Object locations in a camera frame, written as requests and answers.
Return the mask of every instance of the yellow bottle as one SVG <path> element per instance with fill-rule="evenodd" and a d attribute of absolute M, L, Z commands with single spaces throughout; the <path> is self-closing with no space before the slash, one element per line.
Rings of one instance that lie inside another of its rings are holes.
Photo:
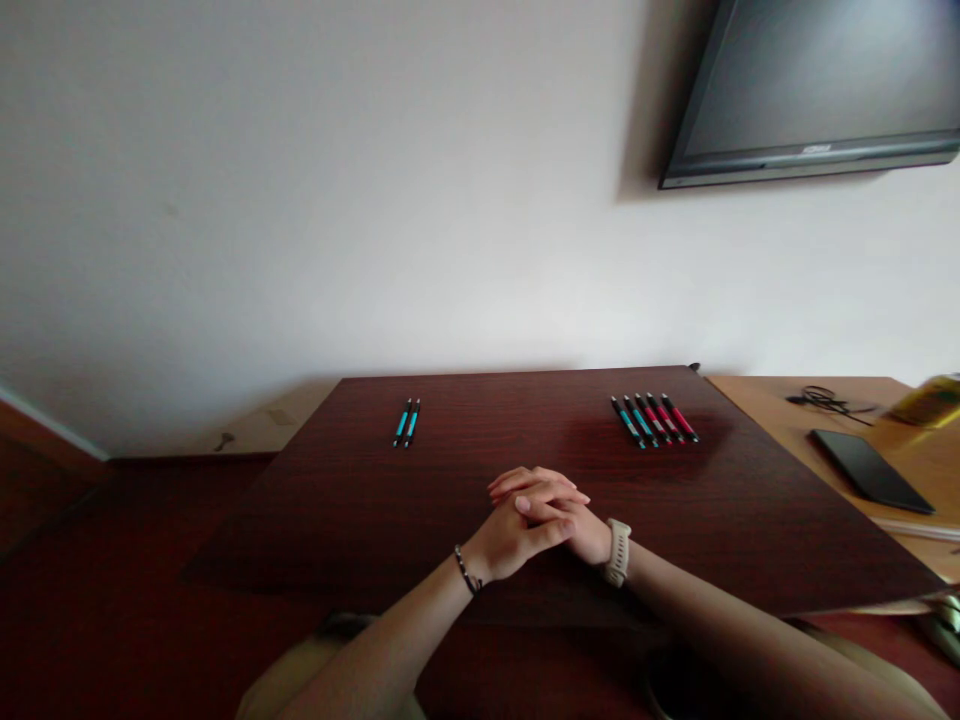
<path fill-rule="evenodd" d="M 930 378 L 890 408 L 890 414 L 911 425 L 943 427 L 960 416 L 960 373 Z"/>

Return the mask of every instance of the black phone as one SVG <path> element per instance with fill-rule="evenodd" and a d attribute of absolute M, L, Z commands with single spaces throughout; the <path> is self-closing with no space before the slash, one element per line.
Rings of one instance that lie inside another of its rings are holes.
<path fill-rule="evenodd" d="M 862 437 L 826 430 L 813 430 L 810 437 L 867 500 L 924 515 L 936 512 Z"/>

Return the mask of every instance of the pen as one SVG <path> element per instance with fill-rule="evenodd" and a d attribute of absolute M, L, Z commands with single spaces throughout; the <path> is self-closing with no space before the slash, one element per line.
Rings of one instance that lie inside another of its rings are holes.
<path fill-rule="evenodd" d="M 673 404 L 673 401 L 667 397 L 666 393 L 661 393 L 663 395 L 663 404 L 666 405 L 670 412 L 673 413 L 673 416 L 677 419 L 677 422 L 680 424 L 680 427 L 683 428 L 683 431 L 690 436 L 690 439 L 694 442 L 700 442 L 700 436 L 697 435 L 693 428 L 690 427 L 690 423 L 687 422 L 687 419 L 683 416 L 683 413 L 680 412 L 680 409 Z"/>
<path fill-rule="evenodd" d="M 610 402 L 613 403 L 613 409 L 617 411 L 617 414 L 623 419 L 623 424 L 627 426 L 627 430 L 630 431 L 630 434 L 633 435 L 634 439 L 637 441 L 637 444 L 646 449 L 646 445 L 643 444 L 643 438 L 640 437 L 640 433 L 637 432 L 637 429 L 633 426 L 633 423 L 630 422 L 630 416 L 624 412 L 623 408 L 620 407 L 620 403 L 617 402 L 617 399 L 611 395 Z"/>
<path fill-rule="evenodd" d="M 418 415 L 420 415 L 420 398 L 417 398 L 417 404 L 413 408 L 413 415 L 410 416 L 410 428 L 407 430 L 407 439 L 403 442 L 405 448 L 410 447 L 410 443 L 413 442 L 413 429 L 417 426 Z"/>
<path fill-rule="evenodd" d="M 647 405 L 647 401 L 640 397 L 640 393 L 634 393 L 634 395 L 637 397 L 637 405 L 643 409 L 644 414 L 650 419 L 650 424 L 657 429 L 657 432 L 660 433 L 661 436 L 663 436 L 664 442 L 666 442 L 667 445 L 673 445 L 673 440 L 670 439 L 670 435 L 667 434 L 667 431 L 663 429 L 663 425 L 661 425 L 660 421 L 657 420 L 656 413 L 653 412 L 649 405 Z"/>
<path fill-rule="evenodd" d="M 633 413 L 633 416 L 637 419 L 637 423 L 640 425 L 640 429 L 643 430 L 643 434 L 647 436 L 647 440 L 653 443 L 654 447 L 660 447 L 657 444 L 657 437 L 652 432 L 650 432 L 650 426 L 647 425 L 646 421 L 643 419 L 643 415 L 640 414 L 640 411 L 637 410 L 637 406 L 633 404 L 633 400 L 630 399 L 629 395 L 623 396 L 623 404 L 630 408 L 630 412 Z"/>
<path fill-rule="evenodd" d="M 670 432 L 673 433 L 673 436 L 677 439 L 677 442 L 681 445 L 686 445 L 687 441 L 683 439 L 683 435 L 681 435 L 680 431 L 677 430 L 677 426 L 673 424 L 673 420 L 671 420 L 670 416 L 667 415 L 667 411 L 660 407 L 657 399 L 650 393 L 647 393 L 647 401 L 650 403 L 651 407 L 655 407 L 657 412 L 660 413 L 660 417 L 663 418 L 663 422 L 670 429 Z"/>
<path fill-rule="evenodd" d="M 403 439 L 403 427 L 407 424 L 407 416 L 410 414 L 410 406 L 413 405 L 413 398 L 407 398 L 407 407 L 403 410 L 403 415 L 400 416 L 400 425 L 397 426 L 397 437 L 393 441 L 393 446 L 396 447 L 400 444 L 400 441 Z"/>

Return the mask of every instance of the television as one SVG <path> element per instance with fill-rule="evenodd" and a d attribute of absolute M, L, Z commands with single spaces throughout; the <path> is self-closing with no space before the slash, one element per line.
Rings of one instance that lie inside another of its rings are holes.
<path fill-rule="evenodd" d="M 960 0 L 721 0 L 660 188 L 958 151 Z"/>

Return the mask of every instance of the white watch strap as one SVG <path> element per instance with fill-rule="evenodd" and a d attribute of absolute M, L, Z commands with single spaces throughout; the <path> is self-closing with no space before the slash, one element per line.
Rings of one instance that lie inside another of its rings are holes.
<path fill-rule="evenodd" d="M 607 525 L 613 532 L 613 541 L 610 544 L 610 561 L 603 568 L 604 579 L 614 587 L 622 587 L 627 579 L 627 560 L 630 555 L 630 526 L 619 520 L 610 518 Z"/>

